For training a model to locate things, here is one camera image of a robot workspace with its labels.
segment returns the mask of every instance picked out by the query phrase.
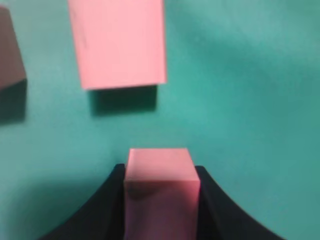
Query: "pink block side face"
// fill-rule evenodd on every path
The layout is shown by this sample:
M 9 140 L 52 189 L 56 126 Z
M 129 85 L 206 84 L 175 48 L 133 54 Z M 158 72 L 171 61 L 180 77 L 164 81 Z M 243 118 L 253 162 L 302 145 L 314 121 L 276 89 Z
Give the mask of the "pink block side face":
M 131 149 L 124 187 L 126 240 L 196 239 L 200 180 L 187 149 Z
M 163 0 L 68 0 L 81 84 L 112 89 L 164 84 Z
M 9 10 L 0 5 L 0 89 L 26 78 Z

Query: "green table surface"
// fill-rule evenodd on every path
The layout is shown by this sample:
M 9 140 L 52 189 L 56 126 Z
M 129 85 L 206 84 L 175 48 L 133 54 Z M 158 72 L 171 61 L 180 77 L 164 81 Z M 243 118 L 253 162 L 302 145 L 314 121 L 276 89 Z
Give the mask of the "green table surface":
M 27 71 L 25 114 L 21 89 L 0 102 L 0 239 L 63 222 L 131 147 L 187 147 L 266 227 L 320 239 L 318 0 L 166 0 L 168 84 L 123 111 L 81 89 L 67 0 L 0 2 Z

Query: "pink cube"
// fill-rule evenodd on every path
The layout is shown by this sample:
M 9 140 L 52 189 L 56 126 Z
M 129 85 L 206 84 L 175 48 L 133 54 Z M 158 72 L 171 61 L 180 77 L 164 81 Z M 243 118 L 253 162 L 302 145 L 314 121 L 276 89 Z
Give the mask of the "pink cube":
M 126 240 L 195 240 L 200 179 L 186 148 L 131 149 Z
M 164 84 L 163 0 L 68 0 L 81 84 L 113 89 Z
M 0 89 L 26 78 L 9 10 L 0 5 Z

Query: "blurry pink block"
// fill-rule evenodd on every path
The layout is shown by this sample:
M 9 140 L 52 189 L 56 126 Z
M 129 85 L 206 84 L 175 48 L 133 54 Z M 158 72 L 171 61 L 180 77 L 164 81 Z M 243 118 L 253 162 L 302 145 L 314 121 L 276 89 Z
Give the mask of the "blurry pink block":
M 26 78 L 10 12 L 0 5 L 0 89 Z
M 200 180 L 186 148 L 131 149 L 126 240 L 195 240 Z
M 82 87 L 164 84 L 163 0 L 68 0 Z

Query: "foam block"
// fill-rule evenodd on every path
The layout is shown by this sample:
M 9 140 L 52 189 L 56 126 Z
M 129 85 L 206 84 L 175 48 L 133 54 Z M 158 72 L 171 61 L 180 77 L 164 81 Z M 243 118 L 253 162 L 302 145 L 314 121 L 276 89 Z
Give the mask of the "foam block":
M 68 0 L 84 89 L 166 82 L 163 0 Z
M 126 240 L 196 239 L 200 180 L 187 149 L 131 149 L 124 190 Z
M 0 89 L 26 78 L 10 11 L 0 5 Z

